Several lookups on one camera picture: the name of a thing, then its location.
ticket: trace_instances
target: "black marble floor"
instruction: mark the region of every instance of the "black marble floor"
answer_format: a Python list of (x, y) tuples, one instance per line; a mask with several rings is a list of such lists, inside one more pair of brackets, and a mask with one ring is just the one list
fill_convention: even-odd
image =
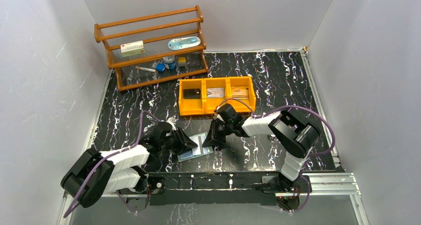
[[(206, 61), (209, 73), (191, 78), (251, 76), (257, 98), (257, 115), (286, 104), (303, 106), (317, 112), (299, 52), (208, 53)], [(211, 123), (209, 116), (180, 116), (178, 94), (178, 80), (119, 92), (113, 73), (92, 146), (97, 150), (114, 150), (134, 143), (142, 109), (151, 111), (162, 120), (174, 117), (176, 127), (183, 128), (188, 136), (207, 132)], [(322, 128), (321, 122), (315, 117), (309, 118)], [(144, 133), (148, 133), (154, 123), (151, 118), (144, 118)], [(315, 148), (316, 151), (328, 149), (324, 134)], [(276, 171), (282, 167), (284, 157), (285, 150), (280, 142), (271, 141), (266, 135), (253, 138), (231, 135), (227, 137), (227, 147), (222, 151), (184, 162), (178, 162), (175, 154), (163, 151), (155, 155), (155, 160), (144, 168), (148, 172)], [(306, 170), (335, 170), (332, 156), (329, 154), (312, 158)]]

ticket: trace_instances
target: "orange compartment box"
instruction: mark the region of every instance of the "orange compartment box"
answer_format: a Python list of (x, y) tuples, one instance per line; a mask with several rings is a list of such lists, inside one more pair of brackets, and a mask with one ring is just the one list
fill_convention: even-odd
[[(200, 99), (184, 99), (184, 89), (198, 88), (201, 91)], [(205, 114), (206, 89), (203, 79), (182, 79), (180, 80), (180, 93), (178, 106), (181, 116)]]
[[(256, 110), (256, 95), (254, 93), (253, 88), (253, 81), (250, 76), (246, 77), (228, 77), (229, 83), (230, 83), (230, 98), (232, 98), (232, 92), (231, 87), (233, 86), (246, 86), (249, 90), (249, 99), (241, 99), (241, 101), (245, 102), (251, 109)], [(250, 109), (248, 109), (246, 106), (244, 106), (242, 103), (237, 102), (235, 100), (229, 100), (227, 101), (229, 104), (231, 104), (235, 111), (237, 112), (250, 112)]]
[[(178, 105), (181, 116), (213, 114), (216, 107), (225, 99), (232, 98), (232, 86), (245, 86), (248, 88), (248, 99), (241, 99), (250, 106), (253, 111), (256, 110), (256, 95), (253, 89), (253, 81), (250, 76), (239, 77), (214, 77), (201, 79), (182, 79), (180, 80), (180, 93)], [(223, 98), (208, 98), (208, 88), (224, 88)], [(183, 90), (199, 88), (201, 90), (201, 99), (184, 99)], [(250, 110), (240, 102), (229, 100), (226, 103), (231, 104), (237, 112), (250, 112)]]
[[(226, 77), (211, 77), (204, 78), (205, 81), (205, 113), (214, 113), (216, 107), (225, 99), (230, 97), (231, 87), (229, 86), (229, 80)], [(208, 88), (222, 87), (224, 89), (225, 96), (223, 98), (208, 98)]]

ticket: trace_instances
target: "blue lid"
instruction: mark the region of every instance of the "blue lid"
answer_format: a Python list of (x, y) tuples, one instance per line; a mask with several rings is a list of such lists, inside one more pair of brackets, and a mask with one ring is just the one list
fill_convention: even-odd
[(155, 70), (158, 71), (158, 72), (164, 72), (165, 65), (163, 63), (159, 63), (155, 66)]

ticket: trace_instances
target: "gray wall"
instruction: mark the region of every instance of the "gray wall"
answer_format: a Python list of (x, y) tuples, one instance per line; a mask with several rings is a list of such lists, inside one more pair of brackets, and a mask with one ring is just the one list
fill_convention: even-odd
[(0, 224), (51, 225), (108, 69), (83, 0), (0, 0)]
[(85, 0), (98, 24), (199, 5), (208, 51), (308, 46), (332, 0)]
[(421, 0), (334, 0), (309, 60), (371, 224), (419, 224)]

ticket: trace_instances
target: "marker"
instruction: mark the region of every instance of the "marker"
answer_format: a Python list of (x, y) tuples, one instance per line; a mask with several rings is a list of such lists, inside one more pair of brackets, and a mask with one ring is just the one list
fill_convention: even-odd
[(135, 68), (136, 68), (137, 70), (143, 70), (143, 71), (155, 72), (155, 70), (154, 70), (154, 69), (148, 69), (148, 68), (139, 67), (139, 66), (136, 66)]

